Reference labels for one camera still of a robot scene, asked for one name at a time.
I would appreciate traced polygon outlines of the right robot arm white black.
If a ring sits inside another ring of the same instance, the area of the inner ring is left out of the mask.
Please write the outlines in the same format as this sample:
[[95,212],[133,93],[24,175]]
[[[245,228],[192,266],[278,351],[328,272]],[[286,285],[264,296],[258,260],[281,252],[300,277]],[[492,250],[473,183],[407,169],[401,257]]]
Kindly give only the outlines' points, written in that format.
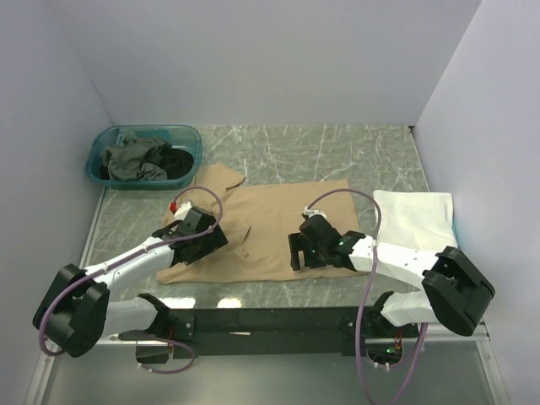
[[382,337],[413,323],[439,323],[470,337],[495,296],[494,286],[453,246],[421,251],[377,242],[358,231],[340,234],[320,214],[305,218],[288,239],[295,271],[332,266],[360,272],[375,264],[376,273],[415,288],[410,293],[391,292],[373,305],[370,326]]

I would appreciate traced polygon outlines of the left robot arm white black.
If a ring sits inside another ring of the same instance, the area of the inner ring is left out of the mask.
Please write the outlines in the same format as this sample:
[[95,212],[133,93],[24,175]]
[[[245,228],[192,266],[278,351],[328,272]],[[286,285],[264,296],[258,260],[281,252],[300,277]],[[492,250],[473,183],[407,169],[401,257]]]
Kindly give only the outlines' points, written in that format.
[[148,293],[121,300],[122,291],[150,273],[192,264],[227,244],[216,217],[189,206],[142,244],[113,259],[87,268],[61,268],[32,320],[40,348],[50,353],[46,340],[52,340],[60,354],[76,358],[114,334],[138,331],[151,339],[168,337],[173,328],[170,308]]

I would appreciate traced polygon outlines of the beige t shirt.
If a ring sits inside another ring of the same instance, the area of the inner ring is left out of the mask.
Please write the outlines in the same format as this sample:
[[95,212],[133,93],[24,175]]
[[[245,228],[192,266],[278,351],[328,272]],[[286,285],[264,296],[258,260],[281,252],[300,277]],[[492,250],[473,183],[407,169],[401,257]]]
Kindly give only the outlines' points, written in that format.
[[228,244],[189,265],[177,264],[157,273],[160,284],[289,281],[306,278],[348,278],[355,273],[332,266],[295,271],[290,266],[288,236],[298,231],[305,206],[316,204],[340,233],[359,227],[347,180],[248,186],[244,175],[222,164],[203,166],[193,191],[180,197],[211,213],[224,206],[220,227]]

